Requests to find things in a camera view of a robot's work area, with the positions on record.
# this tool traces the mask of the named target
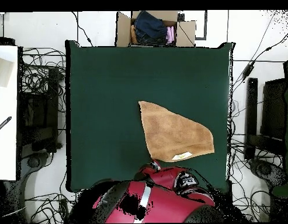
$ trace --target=table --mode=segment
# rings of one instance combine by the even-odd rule
[[[66,41],[67,190],[98,180],[130,180],[151,161],[138,101],[167,108],[208,128],[215,152],[162,167],[196,169],[226,183],[230,54],[219,48],[78,47]]]

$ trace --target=dark blue clothing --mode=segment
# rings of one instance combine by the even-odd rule
[[[165,44],[167,29],[162,20],[142,10],[134,22],[139,43]]]

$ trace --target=white floor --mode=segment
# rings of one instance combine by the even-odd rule
[[[218,47],[223,42],[235,42],[233,78],[234,81],[240,76],[242,70],[261,42],[262,36],[272,18],[274,11],[264,10],[208,10],[207,39],[197,40],[198,47]],[[197,20],[198,36],[203,35],[203,18],[201,14],[192,13],[191,19]],[[85,29],[94,46],[113,46],[116,32],[116,12],[78,12],[79,25]],[[263,38],[256,56],[264,49],[279,42],[288,33],[288,16],[277,11]],[[10,37],[16,40],[17,46],[51,47],[65,53],[65,40],[76,40],[81,46],[89,46],[82,30],[77,29],[77,23],[71,12],[33,12],[33,13],[7,13],[3,20],[0,15],[0,36]],[[249,77],[258,78],[258,101],[262,100],[263,85],[266,81],[284,78],[283,62],[288,60],[288,39],[265,52],[255,63],[255,68]],[[233,99],[238,101],[239,110],[245,108],[246,83],[234,92]],[[258,105],[258,116],[261,116],[261,104]],[[64,127],[65,116],[60,114],[59,128]],[[234,118],[236,134],[244,133],[245,111],[239,117]],[[258,131],[261,118],[258,120]],[[243,141],[242,136],[234,136],[234,139]],[[64,147],[54,155],[51,165],[32,174],[26,185],[26,198],[31,198],[49,193],[59,193],[60,184],[66,171],[65,133],[59,136],[59,141]],[[241,172],[234,168],[234,177],[245,190],[249,198],[254,191],[267,190],[265,183],[256,178],[247,168],[241,168]],[[61,191],[69,200],[74,200],[75,194],[65,189],[62,184]],[[243,197],[241,187],[233,185],[233,194],[236,198]],[[253,197],[258,204],[269,205],[269,198],[265,194],[258,193]],[[26,203],[26,212],[31,216],[43,202],[29,201]],[[239,208],[247,205],[247,201],[237,201]],[[44,215],[38,215],[34,221],[45,219]]]

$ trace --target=white stripe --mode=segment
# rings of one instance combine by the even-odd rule
[[[151,188],[147,186],[147,184],[145,184],[145,190],[144,190],[143,196],[141,197],[141,202],[140,202],[141,206],[145,208],[147,207],[150,194],[151,194]],[[135,218],[133,223],[142,223],[143,220],[144,218],[142,218],[142,220],[138,220]]]

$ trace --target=clothing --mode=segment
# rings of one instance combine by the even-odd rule
[[[162,20],[142,10],[134,22],[136,37],[139,43],[165,44],[167,29]]]
[[[136,30],[134,28],[134,25],[131,25],[131,42],[133,44],[137,44],[137,36],[136,36]]]
[[[167,30],[168,30],[168,32],[167,32],[166,37],[167,37],[168,42],[166,42],[166,44],[168,45],[168,44],[171,44],[171,43],[172,43],[171,27],[167,27]]]

